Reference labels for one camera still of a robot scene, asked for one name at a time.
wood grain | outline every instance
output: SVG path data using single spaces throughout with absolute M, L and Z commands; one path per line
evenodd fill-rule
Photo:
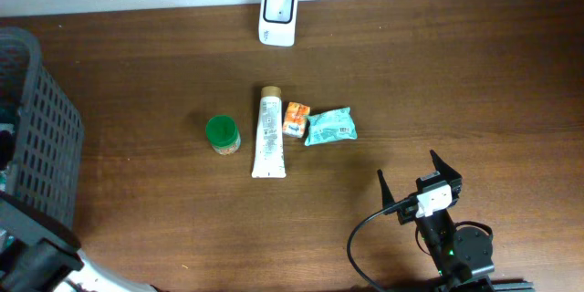
M 75 231 L 127 278 L 171 291 L 347 290 L 353 226 L 432 170 L 464 177 L 455 221 L 495 230 L 493 278 L 584 284 L 582 0 L 340 0 L 299 5 L 297 44 L 257 40 L 258 5 L 4 19 L 36 34 L 80 110 Z M 285 138 L 287 178 L 254 180 L 259 90 L 351 106 L 359 138 Z M 235 118 L 213 153 L 204 124 Z M 395 217 L 354 254 L 383 284 L 436 275 Z

toothpaste tube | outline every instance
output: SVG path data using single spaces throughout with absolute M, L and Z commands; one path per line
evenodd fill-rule
M 282 91 L 262 88 L 255 138 L 253 178 L 284 178 L 284 142 L 282 140 Z

wrapped soap bar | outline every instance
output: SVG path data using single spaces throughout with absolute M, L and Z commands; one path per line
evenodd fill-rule
M 355 123 L 350 116 L 350 108 L 335 109 L 322 114 L 308 116 L 308 138 L 306 146 L 325 142 L 357 139 Z
M 310 114 L 310 107 L 295 102 L 290 102 L 284 118 L 284 127 L 282 133 L 302 138 L 307 126 L 307 115 Z

black cable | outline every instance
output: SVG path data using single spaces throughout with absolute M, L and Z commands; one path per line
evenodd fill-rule
M 424 252 L 426 255 L 431 256 L 430 253 L 428 253 L 426 250 L 424 250 L 422 248 L 422 245 L 420 244 L 420 240 L 418 239 L 418 235 L 420 234 L 420 228 L 418 228 L 418 226 L 416 226 L 416 232 L 414 234 L 416 235 L 416 244 L 418 245 L 420 250 L 422 250 L 422 252 Z
M 69 285 L 69 287 L 71 287 L 75 292 L 84 292 L 84 290 L 77 284 L 73 283 L 70 278 L 65 278 L 65 283 L 67 283 L 67 285 Z
M 359 266 L 357 266 L 357 263 L 353 259 L 353 255 L 351 255 L 351 253 L 350 253 L 350 245 L 353 242 L 353 237 L 355 237 L 355 234 L 365 224 L 367 224 L 368 222 L 370 222 L 371 220 L 375 219 L 376 217 L 378 217 L 378 216 L 380 216 L 382 214 L 392 214 L 392 213 L 396 212 L 398 209 L 400 209 L 404 204 L 408 203 L 409 201 L 410 201 L 410 199 L 408 199 L 408 198 L 403 199 L 403 200 L 401 200 L 401 201 L 399 201 L 397 203 L 394 203 L 394 204 L 390 205 L 389 207 L 387 207 L 385 209 L 379 210 L 375 214 L 372 214 L 372 215 L 368 216 L 367 218 L 365 218 L 365 220 L 363 220 L 362 222 L 360 222 L 355 227 L 355 229 L 353 229 L 353 231 L 349 235 L 349 241 L 347 241 L 347 256 L 349 257 L 349 261 L 353 265 L 353 268 L 355 268 L 355 270 L 357 271 L 357 273 L 359 273 L 359 275 L 361 277 L 363 277 L 363 279 L 365 279 L 367 281 L 367 283 L 369 283 L 372 287 L 374 287 L 379 292 L 391 292 L 391 290 L 383 289 L 383 287 L 381 287 L 377 282 L 375 282 L 373 279 L 371 279 L 369 276 L 367 276 L 365 273 L 363 273 L 363 271 L 359 268 Z

